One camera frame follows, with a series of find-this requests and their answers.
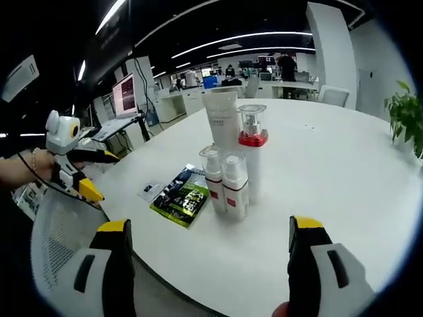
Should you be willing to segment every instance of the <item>white office chair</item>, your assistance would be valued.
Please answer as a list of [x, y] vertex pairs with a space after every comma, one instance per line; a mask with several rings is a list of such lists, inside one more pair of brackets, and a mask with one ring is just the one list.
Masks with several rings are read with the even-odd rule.
[[258, 85], [260, 84], [260, 79], [257, 77], [250, 77], [249, 83], [245, 89], [244, 98], [253, 99], [256, 98], [256, 93], [258, 90]]
[[350, 93], [348, 89], [323, 85], [320, 89], [317, 102], [345, 107], [345, 103]]

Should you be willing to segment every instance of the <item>black cable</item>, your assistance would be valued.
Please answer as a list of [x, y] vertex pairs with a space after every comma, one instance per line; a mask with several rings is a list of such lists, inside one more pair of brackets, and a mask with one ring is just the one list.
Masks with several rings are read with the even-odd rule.
[[41, 181], [41, 183], [43, 183], [44, 185], [46, 185], [47, 187], [50, 187], [50, 188], [53, 188], [55, 191], [57, 191], [57, 192], [59, 192], [59, 193], [61, 193], [61, 194], [63, 194], [63, 195], [65, 195], [65, 196], [67, 196], [67, 197], [70, 197], [70, 198], [73, 198], [73, 199], [76, 199], [76, 200], [79, 200], [79, 201], [82, 201], [83, 203], [86, 203], [87, 205], [90, 205], [92, 208], [95, 208], [96, 210], [99, 210], [97, 207], [95, 207], [93, 204], [91, 204], [91, 203], [89, 203], [88, 201], [86, 201], [85, 199], [82, 199], [82, 198], [79, 198], [78, 196], [74, 196], [74, 195], [71, 195], [71, 194], [69, 194], [69, 193], [67, 193], [67, 192], [65, 192], [65, 191], [63, 191], [63, 190], [59, 190], [58, 188], [56, 188], [56, 187], [54, 187], [53, 185], [51, 185], [49, 182], [46, 182], [45, 180], [43, 180], [41, 177], [39, 177], [39, 175], [37, 174], [37, 173], [35, 173], [35, 171], [28, 165], [28, 163], [24, 160], [24, 158], [22, 157], [22, 155], [20, 155], [20, 153], [18, 153], [18, 157], [20, 158], [20, 160], [25, 164], [25, 166], [29, 169], [29, 171], [31, 172], [31, 173], [33, 173], [33, 175], [35, 175], [35, 177], [37, 177], [37, 179], [39, 180], [39, 181]]
[[[149, 110], [148, 102], [150, 101], [151, 107], [153, 109], [155, 109], [154, 103], [151, 101], [150, 97], [148, 97], [148, 94], [147, 94], [147, 79], [145, 78], [144, 72], [141, 69], [141, 65], [139, 64], [139, 61], [136, 58], [134, 58], [134, 65], [135, 65], [135, 68], [137, 69], [138, 75], [141, 77], [141, 80], [143, 81], [143, 84], [144, 84], [145, 103], [147, 104], [147, 113], [148, 113], [148, 110]], [[147, 113], [145, 114], [144, 123], [147, 120]]]
[[125, 140], [125, 144], [126, 144], [126, 146], [125, 146], [125, 145], [123, 145], [123, 144], [120, 142], [120, 139], [119, 139], [119, 137], [118, 137], [118, 142], [119, 142], [120, 146], [121, 146], [121, 147], [123, 147], [124, 149], [128, 150], [129, 152], [132, 152], [132, 150], [130, 149], [130, 146], [128, 145], [128, 140], [125, 138], [125, 135], [123, 135], [123, 134], [122, 134], [122, 132], [119, 132], [119, 134], [120, 134], [120, 135], [124, 138], [124, 140]]
[[141, 69], [141, 66], [139, 65], [139, 61], [135, 57], [134, 57], [134, 66], [138, 72], [139, 77], [143, 81], [143, 86], [144, 86], [145, 103], [147, 105], [147, 109], [145, 111], [144, 121], [143, 121], [143, 123], [145, 124], [145, 122], [147, 121], [147, 114], [148, 114], [147, 79], [145, 78], [143, 70]]

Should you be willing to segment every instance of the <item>human arm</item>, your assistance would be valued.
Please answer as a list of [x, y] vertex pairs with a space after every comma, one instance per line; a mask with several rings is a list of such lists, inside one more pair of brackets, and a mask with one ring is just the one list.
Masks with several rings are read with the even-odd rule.
[[[54, 167], [54, 156], [47, 150], [35, 150], [34, 158], [32, 153], [22, 156], [25, 162], [35, 169], [37, 175], [43, 180], [52, 178]], [[75, 167], [83, 167], [80, 163], [74, 164]], [[25, 184], [35, 182], [37, 177], [28, 169], [19, 157], [0, 160], [0, 186], [8, 190], [15, 190]]]

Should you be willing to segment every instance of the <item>monitor screen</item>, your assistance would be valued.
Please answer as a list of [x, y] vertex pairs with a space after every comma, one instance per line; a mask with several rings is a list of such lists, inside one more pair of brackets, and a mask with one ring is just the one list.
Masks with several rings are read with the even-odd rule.
[[253, 62], [252, 61], [240, 61], [239, 62], [239, 67], [240, 68], [252, 68], [253, 67]]
[[137, 112], [134, 92], [134, 74], [128, 75], [113, 86], [114, 109], [117, 118]]
[[273, 56], [258, 56], [257, 60], [263, 65], [275, 65], [275, 59]]

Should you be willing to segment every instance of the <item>potted plant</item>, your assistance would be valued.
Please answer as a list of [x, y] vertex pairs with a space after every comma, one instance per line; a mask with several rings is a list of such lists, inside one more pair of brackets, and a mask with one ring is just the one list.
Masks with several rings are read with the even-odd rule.
[[410, 88], [402, 81], [398, 85], [405, 90], [400, 96], [395, 93], [385, 99], [385, 109], [391, 116], [392, 142], [398, 138], [403, 144], [408, 144], [414, 149], [418, 159], [423, 152], [423, 110], [420, 99], [411, 95]]

